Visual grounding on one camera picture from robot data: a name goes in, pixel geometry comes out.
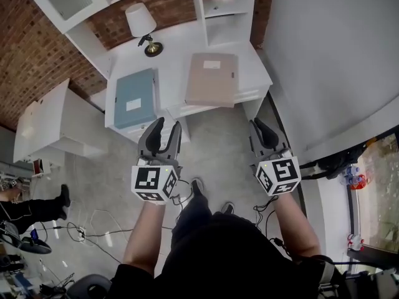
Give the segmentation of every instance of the hand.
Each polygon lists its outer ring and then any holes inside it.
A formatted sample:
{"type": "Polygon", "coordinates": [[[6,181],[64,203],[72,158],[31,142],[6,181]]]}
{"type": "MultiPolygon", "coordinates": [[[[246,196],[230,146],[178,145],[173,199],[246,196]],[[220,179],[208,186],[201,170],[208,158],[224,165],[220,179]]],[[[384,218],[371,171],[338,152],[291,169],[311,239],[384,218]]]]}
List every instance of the hand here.
{"type": "Polygon", "coordinates": [[[0,201],[11,202],[18,198],[21,190],[18,187],[13,187],[0,192],[0,201]]]}

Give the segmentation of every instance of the white cube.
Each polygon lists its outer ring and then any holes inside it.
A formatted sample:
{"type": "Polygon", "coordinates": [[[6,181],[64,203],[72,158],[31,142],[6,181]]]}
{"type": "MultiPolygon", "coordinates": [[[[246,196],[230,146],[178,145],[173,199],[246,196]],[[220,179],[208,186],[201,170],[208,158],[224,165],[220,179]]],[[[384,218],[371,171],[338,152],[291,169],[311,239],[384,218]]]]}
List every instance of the white cube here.
{"type": "Polygon", "coordinates": [[[262,161],[257,166],[256,179],[267,195],[292,192],[300,182],[300,169],[296,156],[262,161]]]}
{"type": "Polygon", "coordinates": [[[173,166],[132,166],[131,190],[143,201],[166,204],[177,180],[173,166]]]}

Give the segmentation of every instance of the lamp base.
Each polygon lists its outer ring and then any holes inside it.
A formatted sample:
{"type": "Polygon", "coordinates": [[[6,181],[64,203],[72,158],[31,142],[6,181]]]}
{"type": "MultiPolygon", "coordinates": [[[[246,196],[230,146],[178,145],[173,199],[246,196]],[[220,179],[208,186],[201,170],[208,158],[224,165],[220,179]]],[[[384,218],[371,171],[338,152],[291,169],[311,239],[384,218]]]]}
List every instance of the lamp base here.
{"type": "Polygon", "coordinates": [[[156,57],[158,54],[160,54],[163,51],[163,45],[162,43],[159,42],[151,42],[150,45],[148,45],[144,53],[147,57],[156,57]]]}

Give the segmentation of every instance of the shoe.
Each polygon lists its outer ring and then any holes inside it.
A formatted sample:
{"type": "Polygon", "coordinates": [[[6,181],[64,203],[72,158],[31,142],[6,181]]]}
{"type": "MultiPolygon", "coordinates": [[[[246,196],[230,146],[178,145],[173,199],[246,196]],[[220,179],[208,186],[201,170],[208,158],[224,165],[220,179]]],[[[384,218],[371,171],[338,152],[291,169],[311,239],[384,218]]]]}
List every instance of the shoe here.
{"type": "Polygon", "coordinates": [[[204,183],[200,178],[193,178],[191,180],[191,190],[194,196],[204,194],[204,183]]]}
{"type": "Polygon", "coordinates": [[[64,212],[64,210],[61,210],[61,213],[59,214],[59,217],[60,217],[61,219],[65,220],[65,221],[66,221],[67,218],[68,218],[67,213],[64,212]]]}
{"type": "Polygon", "coordinates": [[[66,184],[61,185],[61,194],[58,198],[61,202],[61,206],[65,206],[65,207],[70,206],[69,188],[66,184]]]}
{"type": "Polygon", "coordinates": [[[227,202],[223,205],[221,212],[223,214],[234,214],[234,204],[232,202],[227,202]]]}

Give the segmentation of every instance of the table lamp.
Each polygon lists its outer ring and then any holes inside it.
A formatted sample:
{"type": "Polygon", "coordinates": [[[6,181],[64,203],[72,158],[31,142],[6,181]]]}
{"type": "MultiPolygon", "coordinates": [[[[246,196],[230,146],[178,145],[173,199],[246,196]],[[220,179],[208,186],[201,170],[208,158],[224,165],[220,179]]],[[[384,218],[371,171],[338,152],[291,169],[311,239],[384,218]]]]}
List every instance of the table lamp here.
{"type": "Polygon", "coordinates": [[[138,46],[148,41],[148,46],[144,53],[147,57],[156,57],[163,50],[163,45],[159,42],[152,42],[150,33],[156,28],[156,22],[144,3],[133,4],[125,11],[130,31],[134,37],[142,37],[138,46]]]}

